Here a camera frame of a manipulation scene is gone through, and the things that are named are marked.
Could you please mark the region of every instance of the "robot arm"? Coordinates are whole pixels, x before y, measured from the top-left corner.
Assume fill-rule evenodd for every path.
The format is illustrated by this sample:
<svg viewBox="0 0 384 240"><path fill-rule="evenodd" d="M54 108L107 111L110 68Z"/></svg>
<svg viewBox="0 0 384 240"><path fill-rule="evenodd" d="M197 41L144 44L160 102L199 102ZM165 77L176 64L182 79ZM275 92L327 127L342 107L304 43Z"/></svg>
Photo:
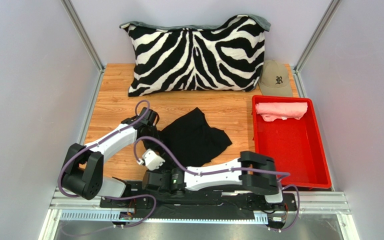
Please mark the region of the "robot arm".
<svg viewBox="0 0 384 240"><path fill-rule="evenodd" d="M137 117L143 115L145 116L138 124L124 129L136 120ZM121 197L126 189L126 183L120 179L103 176L103 166L108 159L124 147L134 143L137 138L143 135L158 137L157 128L154 124L157 118L158 114L155 111L151 109L146 111L146 108L143 108L139 116L125 119L117 128L100 139L86 145L78 143L71 145L67 151L63 165L66 165L68 160L84 148L92 145L97 146L83 152L67 166L61 180L63 188L87 200L96 196ZM163 163L164 162L159 162L155 164L154 161L153 165L149 167L151 169L157 169ZM80 165L83 164L86 164L84 169L80 168Z"/></svg>
<svg viewBox="0 0 384 240"><path fill-rule="evenodd" d="M62 177L62 186L87 200L95 196L113 198L123 196L126 183L120 179L103 176L103 166L108 159L124 147L133 144L138 138L143 136L159 138L156 123L154 124L158 114L151 109L146 112L146 108L144 108L139 116L143 116L142 120L132 127L126 128L137 116L122 121L113 131L94 142L86 145L73 144L67 152L65 164L82 149L89 146L95 147L82 153L66 168ZM212 175L190 174L174 167L172 159L165 154L162 148L147 140L144 140L143 143L147 151L137 161L138 164L149 169L143 177L143 189L173 194L174 192L199 191L208 187L239 185L242 189L257 195L280 195L276 175L256 172L249 174L247 171L240 170ZM85 169L81 169L80 164L86 164ZM250 151L241 152L239 158L226 163L205 167L189 166L187 169L194 173L208 173L250 167L264 171L276 170L272 158Z"/></svg>

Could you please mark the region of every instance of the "cap brim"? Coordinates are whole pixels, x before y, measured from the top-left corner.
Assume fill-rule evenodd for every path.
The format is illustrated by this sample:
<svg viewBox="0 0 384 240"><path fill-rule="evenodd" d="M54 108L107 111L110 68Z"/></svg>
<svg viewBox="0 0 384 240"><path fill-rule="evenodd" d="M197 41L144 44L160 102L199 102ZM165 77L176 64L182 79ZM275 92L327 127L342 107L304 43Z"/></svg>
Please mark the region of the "cap brim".
<svg viewBox="0 0 384 240"><path fill-rule="evenodd" d="M268 87L258 82L258 86L260 87L261 94L267 96L278 96L278 97L292 97L293 90L291 89L291 85L287 84L283 87Z"/></svg>

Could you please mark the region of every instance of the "pink cloth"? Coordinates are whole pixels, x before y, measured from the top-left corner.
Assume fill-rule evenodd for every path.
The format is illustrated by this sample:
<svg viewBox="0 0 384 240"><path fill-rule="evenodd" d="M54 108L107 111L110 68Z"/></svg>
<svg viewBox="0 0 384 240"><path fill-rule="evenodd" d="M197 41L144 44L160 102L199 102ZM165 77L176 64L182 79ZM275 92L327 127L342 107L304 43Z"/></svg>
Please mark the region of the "pink cloth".
<svg viewBox="0 0 384 240"><path fill-rule="evenodd" d="M308 111L307 102L261 102L255 105L255 111L263 117L266 122L276 119L286 120L295 118L300 120Z"/></svg>

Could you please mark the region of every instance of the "black bracket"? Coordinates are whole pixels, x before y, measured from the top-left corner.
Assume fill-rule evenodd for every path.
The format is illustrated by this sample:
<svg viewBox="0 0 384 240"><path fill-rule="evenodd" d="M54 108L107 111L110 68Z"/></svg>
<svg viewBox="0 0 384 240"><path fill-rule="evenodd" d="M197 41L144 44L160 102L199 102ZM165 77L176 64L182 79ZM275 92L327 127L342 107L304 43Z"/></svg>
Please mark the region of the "black bracket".
<svg viewBox="0 0 384 240"><path fill-rule="evenodd" d="M78 143L72 144L63 165L85 147ZM81 169L80 164L86 163L85 169ZM87 200L93 199L102 187L103 165L104 156L101 152L85 151L66 168L62 177L62 187Z"/></svg>
<svg viewBox="0 0 384 240"><path fill-rule="evenodd" d="M274 159L252 151L242 151L238 162L243 168L253 168L267 171L276 171ZM253 172L248 174L242 171L239 176L242 187L257 195L275 195L279 193L277 176L266 173Z"/></svg>
<svg viewBox="0 0 384 240"><path fill-rule="evenodd" d="M145 111L146 111L146 107L142 108L139 116L142 116L143 114L145 114ZM137 118L138 116L130 117L123 120L121 123L131 124ZM146 115L143 117L143 119L139 123L133 126L133 128L137 130L137 138L140 138L143 136L149 136L149 137L156 138L162 142L160 138L160 133L157 130L157 123L159 122L159 120L160 120L160 117L158 113L152 109L149 109ZM159 171L170 171L176 167L174 161L159 144L153 141L144 140L143 145L146 150L152 149L153 151L158 152L159 156L165 160L165 163L159 167Z"/></svg>

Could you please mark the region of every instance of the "wood grain surface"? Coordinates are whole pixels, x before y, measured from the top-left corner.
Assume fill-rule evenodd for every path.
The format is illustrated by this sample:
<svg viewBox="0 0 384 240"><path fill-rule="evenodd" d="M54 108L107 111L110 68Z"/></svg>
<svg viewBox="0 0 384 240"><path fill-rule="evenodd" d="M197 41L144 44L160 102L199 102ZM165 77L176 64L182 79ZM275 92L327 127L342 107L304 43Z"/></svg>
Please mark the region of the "wood grain surface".
<svg viewBox="0 0 384 240"><path fill-rule="evenodd" d="M140 97L128 97L133 81L134 64L108 64L103 76L96 105L85 139L95 141L116 128L122 120L135 115L138 101L146 99L150 108L160 116L157 125L162 130L177 118L198 107L205 114L210 127L224 130L232 141L221 155L208 165L221 164L239 157L241 151L254 151L252 96L261 95L259 85L250 92L242 91L176 91ZM291 68L285 65L294 97L298 97ZM145 148L140 143L138 154ZM136 163L133 145L125 147L104 165L104 175L123 180L141 180L146 167Z"/></svg>

